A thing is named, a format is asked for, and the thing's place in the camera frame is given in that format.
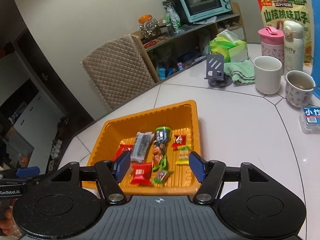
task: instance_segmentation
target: green tissue package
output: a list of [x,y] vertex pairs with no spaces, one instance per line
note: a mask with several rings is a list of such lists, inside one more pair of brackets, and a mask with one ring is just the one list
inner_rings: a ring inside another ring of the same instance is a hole
[[225,30],[210,41],[211,54],[222,54],[224,62],[243,62],[248,59],[248,46],[245,41],[239,40],[238,35]]

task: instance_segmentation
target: spoon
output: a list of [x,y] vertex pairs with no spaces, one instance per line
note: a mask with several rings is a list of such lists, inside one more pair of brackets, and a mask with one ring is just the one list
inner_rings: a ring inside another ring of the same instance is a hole
[[320,88],[320,86],[316,86],[316,87],[312,87],[312,88],[302,88],[302,90],[310,90],[310,89],[313,89],[313,88]]

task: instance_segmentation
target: orange plastic tray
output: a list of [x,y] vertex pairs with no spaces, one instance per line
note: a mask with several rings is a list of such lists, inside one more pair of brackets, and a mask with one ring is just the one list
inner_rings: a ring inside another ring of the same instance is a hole
[[[192,150],[201,155],[200,135],[196,102],[193,100],[163,106],[137,114],[124,116],[106,122],[96,141],[88,161],[88,166],[106,159],[112,159],[119,144],[133,144],[136,134],[140,132],[154,132],[157,127],[168,126],[172,129],[172,136],[167,147],[167,169],[173,171],[164,186],[141,186],[130,184],[132,176],[126,175],[119,184],[126,194],[133,195],[191,195],[200,184],[188,165],[175,165],[179,151],[171,148],[174,134],[186,135],[186,143],[192,145]],[[153,143],[147,153],[145,163],[152,162]],[[156,171],[152,172],[152,181]],[[83,187],[96,188],[95,182],[83,182]]]

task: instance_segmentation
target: white mug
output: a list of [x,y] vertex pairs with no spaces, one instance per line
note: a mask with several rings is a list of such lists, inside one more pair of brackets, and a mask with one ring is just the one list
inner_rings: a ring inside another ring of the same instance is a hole
[[289,103],[299,108],[307,106],[313,95],[313,87],[316,86],[313,78],[302,71],[292,70],[286,74],[286,81],[285,94]]
[[277,93],[281,85],[281,61],[274,57],[261,56],[257,57],[253,64],[257,90],[267,95]]

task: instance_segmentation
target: white thermos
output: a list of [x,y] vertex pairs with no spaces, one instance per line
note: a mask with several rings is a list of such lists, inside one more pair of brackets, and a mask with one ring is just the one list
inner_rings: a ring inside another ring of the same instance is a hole
[[303,69],[304,40],[303,27],[293,21],[285,21],[284,31],[284,76],[291,70]]

